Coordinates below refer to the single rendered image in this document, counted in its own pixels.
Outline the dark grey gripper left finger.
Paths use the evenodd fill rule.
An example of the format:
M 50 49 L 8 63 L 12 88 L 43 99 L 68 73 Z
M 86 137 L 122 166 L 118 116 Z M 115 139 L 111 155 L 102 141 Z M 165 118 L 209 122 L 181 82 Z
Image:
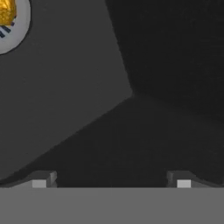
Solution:
M 35 171 L 20 180 L 2 184 L 0 188 L 55 188 L 57 186 L 56 179 L 56 171 Z

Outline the round grey sink drain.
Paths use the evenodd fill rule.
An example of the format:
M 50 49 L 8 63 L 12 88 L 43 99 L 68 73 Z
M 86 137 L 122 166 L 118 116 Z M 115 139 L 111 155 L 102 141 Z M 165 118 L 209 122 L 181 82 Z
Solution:
M 10 25 L 0 25 L 0 55 L 17 48 L 25 39 L 31 24 L 30 0 L 16 0 L 17 15 Z

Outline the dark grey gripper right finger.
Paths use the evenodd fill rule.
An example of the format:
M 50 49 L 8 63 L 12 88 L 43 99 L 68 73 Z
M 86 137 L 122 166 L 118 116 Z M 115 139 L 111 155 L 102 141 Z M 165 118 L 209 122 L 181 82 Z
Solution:
M 171 188 L 224 188 L 224 185 L 205 181 L 189 171 L 168 171 L 167 187 Z

